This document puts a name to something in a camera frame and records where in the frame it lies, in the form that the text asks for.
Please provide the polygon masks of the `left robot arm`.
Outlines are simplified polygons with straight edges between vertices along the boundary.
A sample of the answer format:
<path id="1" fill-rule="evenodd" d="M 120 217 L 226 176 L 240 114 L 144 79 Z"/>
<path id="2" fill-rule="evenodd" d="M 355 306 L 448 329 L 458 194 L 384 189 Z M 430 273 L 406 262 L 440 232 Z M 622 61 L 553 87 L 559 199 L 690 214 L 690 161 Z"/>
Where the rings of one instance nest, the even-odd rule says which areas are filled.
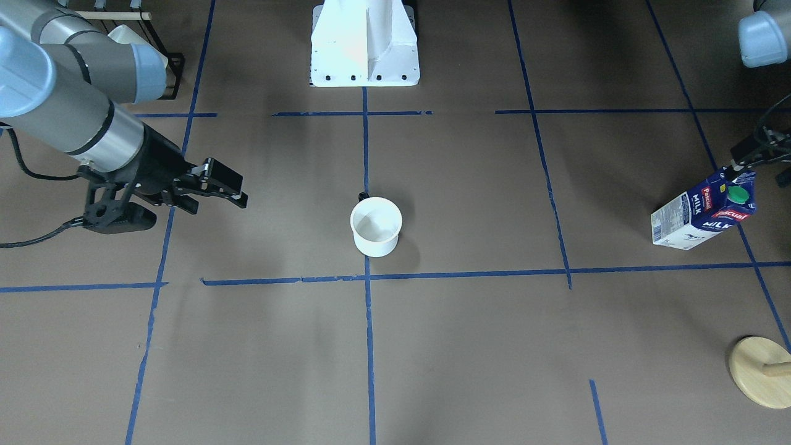
<path id="1" fill-rule="evenodd" d="M 789 62 L 790 2 L 754 1 L 753 12 L 738 25 L 741 62 L 747 68 Z M 789 101 L 789 94 L 772 104 L 759 118 L 751 135 L 731 149 L 731 167 L 737 172 L 760 164 L 789 162 L 789 130 L 773 130 L 771 115 Z"/>

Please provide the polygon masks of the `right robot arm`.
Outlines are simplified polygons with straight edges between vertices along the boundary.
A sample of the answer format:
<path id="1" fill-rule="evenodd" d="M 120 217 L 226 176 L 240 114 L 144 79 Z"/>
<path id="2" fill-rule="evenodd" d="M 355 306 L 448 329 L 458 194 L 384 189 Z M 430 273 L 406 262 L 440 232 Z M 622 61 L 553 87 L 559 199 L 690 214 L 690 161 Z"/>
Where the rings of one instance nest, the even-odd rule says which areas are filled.
<path id="1" fill-rule="evenodd" d="M 243 178 L 214 158 L 185 160 L 128 104 L 160 99 L 164 57 L 149 43 L 114 40 L 56 1 L 2 2 L 2 123 L 83 166 L 83 175 L 124 200 L 195 214 L 195 195 L 246 208 Z"/>

